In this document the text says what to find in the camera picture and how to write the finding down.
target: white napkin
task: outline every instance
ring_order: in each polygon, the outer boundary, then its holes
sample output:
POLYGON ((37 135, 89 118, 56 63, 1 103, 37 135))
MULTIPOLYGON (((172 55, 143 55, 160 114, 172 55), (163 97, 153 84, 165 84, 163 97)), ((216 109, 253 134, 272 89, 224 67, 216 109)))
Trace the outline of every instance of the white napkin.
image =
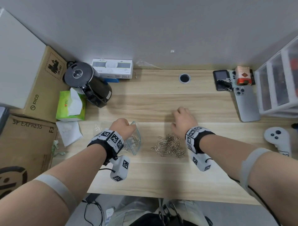
POLYGON ((83 135, 79 129, 79 123, 77 121, 73 122, 56 122, 59 133, 61 134, 64 146, 68 146, 71 143, 81 139, 83 135))
POLYGON ((70 115, 78 115, 81 114, 83 103, 77 93, 73 88, 70 89, 70 99, 71 103, 68 105, 68 114, 67 116, 70 115))

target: white elbow band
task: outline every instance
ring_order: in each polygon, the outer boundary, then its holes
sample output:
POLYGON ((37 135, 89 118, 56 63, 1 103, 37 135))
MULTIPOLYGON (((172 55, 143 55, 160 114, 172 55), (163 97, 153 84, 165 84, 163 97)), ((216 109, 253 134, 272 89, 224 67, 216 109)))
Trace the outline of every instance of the white elbow band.
POLYGON ((252 153, 249 154, 247 159, 241 164, 241 173, 240 173, 240 186, 247 192, 248 191, 248 177, 252 167, 254 166, 257 159, 264 153, 269 152, 270 150, 265 148, 257 148, 252 153))
POLYGON ((70 192, 70 190, 56 177, 48 174, 41 174, 34 180, 39 180, 46 185, 50 186, 64 201, 66 204, 70 215, 73 213, 73 211, 77 207, 77 201, 74 198, 73 194, 70 192))

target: wristband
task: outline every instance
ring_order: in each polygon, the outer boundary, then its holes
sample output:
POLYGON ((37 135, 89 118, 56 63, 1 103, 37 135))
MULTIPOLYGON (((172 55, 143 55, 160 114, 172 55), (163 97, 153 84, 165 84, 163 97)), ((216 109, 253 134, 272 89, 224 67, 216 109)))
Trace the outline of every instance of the wristband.
POLYGON ((100 144, 105 149, 107 158, 105 159, 104 165, 106 165, 109 163, 109 160, 116 157, 124 147, 124 140, 117 131, 105 129, 93 137, 87 147, 92 144, 100 144))
POLYGON ((204 152, 200 149, 200 141, 201 139, 209 134, 215 134, 210 130, 195 126, 190 128, 185 134, 185 142, 188 149, 190 149, 195 154, 204 154, 204 152))

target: kettle lid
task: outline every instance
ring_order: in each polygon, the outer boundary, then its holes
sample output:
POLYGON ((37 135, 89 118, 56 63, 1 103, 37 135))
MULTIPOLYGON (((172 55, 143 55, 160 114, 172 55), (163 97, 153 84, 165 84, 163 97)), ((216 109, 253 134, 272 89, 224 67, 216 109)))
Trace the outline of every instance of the kettle lid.
POLYGON ((71 87, 84 87, 93 77, 93 67, 84 62, 71 65, 64 75, 64 81, 71 87))

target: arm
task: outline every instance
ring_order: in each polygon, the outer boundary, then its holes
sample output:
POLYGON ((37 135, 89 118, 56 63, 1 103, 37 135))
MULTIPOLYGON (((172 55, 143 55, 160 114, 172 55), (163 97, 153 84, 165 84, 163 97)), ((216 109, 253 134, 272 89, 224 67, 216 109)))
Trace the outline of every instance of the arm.
MULTIPOLYGON (((180 107, 174 112, 173 132, 184 139, 186 132, 198 123, 188 109, 180 107)), ((206 135, 200 149, 232 178, 239 180, 242 161, 257 147, 233 139, 206 135)), ((255 162, 249 175, 252 187, 272 209, 284 226, 298 222, 298 161, 276 152, 267 152, 255 162)))
MULTIPOLYGON (((135 125, 129 126, 126 119, 118 119, 110 127, 110 130, 117 131, 124 140, 135 129, 135 125)), ((79 204, 106 156, 101 145, 93 144, 45 174, 59 179, 79 204)), ((67 206, 54 190, 37 180, 22 185, 1 199, 0 209, 0 225, 65 225, 70 217, 67 206)))

